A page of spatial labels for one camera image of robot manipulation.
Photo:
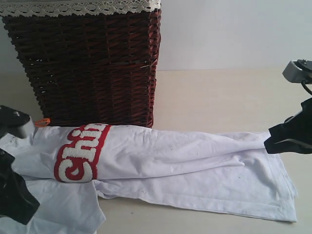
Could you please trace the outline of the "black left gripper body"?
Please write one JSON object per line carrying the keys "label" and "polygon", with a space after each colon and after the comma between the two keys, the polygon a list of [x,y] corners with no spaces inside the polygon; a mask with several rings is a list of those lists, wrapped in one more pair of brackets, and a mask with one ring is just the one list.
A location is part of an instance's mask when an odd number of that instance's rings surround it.
{"label": "black left gripper body", "polygon": [[0,214],[13,215],[16,192],[15,175],[12,170],[14,157],[5,150],[0,150]]}

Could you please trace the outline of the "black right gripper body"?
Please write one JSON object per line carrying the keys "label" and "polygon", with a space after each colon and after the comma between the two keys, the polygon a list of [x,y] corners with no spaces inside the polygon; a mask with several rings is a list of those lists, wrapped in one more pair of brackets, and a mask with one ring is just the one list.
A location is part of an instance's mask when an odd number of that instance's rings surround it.
{"label": "black right gripper body", "polygon": [[301,132],[306,143],[312,144],[312,99],[309,98],[301,103],[302,126]]}

